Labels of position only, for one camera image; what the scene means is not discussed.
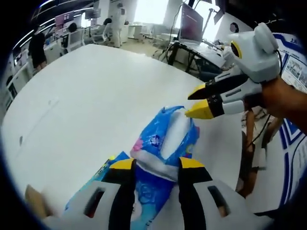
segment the white tabletop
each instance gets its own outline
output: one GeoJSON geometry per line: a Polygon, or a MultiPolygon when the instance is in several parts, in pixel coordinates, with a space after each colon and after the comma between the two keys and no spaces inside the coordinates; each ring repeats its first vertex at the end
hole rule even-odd
{"type": "MultiPolygon", "coordinates": [[[[3,121],[18,191],[30,184],[60,214],[108,157],[129,154],[163,106],[190,107],[187,95],[199,84],[165,63],[107,46],[83,46],[57,59],[26,84],[3,121]]],[[[201,135],[194,157],[232,188],[241,159],[240,118],[195,120],[201,135]]]]}

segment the office room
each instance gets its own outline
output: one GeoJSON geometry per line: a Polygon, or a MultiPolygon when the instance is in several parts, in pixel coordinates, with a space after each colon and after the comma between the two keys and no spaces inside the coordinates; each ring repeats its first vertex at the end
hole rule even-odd
{"type": "Polygon", "coordinates": [[[306,103],[307,60],[278,6],[36,2],[3,63],[0,124],[38,224],[184,229],[239,210],[265,227],[293,198],[306,128],[275,107],[306,103]]]}

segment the white chair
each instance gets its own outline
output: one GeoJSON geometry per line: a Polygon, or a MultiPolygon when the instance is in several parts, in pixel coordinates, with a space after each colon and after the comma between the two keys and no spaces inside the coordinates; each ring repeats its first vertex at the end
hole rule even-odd
{"type": "Polygon", "coordinates": [[[74,51],[82,46],[84,46],[84,29],[79,29],[76,32],[69,33],[68,35],[68,45],[67,45],[67,52],[74,51]]]}
{"type": "Polygon", "coordinates": [[[102,34],[95,34],[92,35],[92,41],[94,44],[102,45],[103,43],[107,42],[110,40],[110,31],[111,31],[111,23],[108,23],[102,34]]]}

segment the laptop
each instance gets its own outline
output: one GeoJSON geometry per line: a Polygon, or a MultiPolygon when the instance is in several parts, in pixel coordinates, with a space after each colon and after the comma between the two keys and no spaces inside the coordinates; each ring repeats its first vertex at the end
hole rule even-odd
{"type": "Polygon", "coordinates": [[[217,67],[222,67],[225,60],[220,52],[213,51],[202,43],[203,17],[187,4],[182,4],[181,27],[178,41],[198,52],[217,67]]]}

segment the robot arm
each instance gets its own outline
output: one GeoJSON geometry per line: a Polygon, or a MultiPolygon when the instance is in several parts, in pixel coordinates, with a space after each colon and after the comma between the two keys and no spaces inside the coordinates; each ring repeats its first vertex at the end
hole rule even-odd
{"type": "Polygon", "coordinates": [[[236,66],[197,87],[189,100],[202,100],[186,116],[212,119],[245,110],[244,102],[255,107],[261,103],[262,83],[273,80],[280,72],[276,54],[278,45],[266,24],[254,31],[230,35],[236,66]]]}

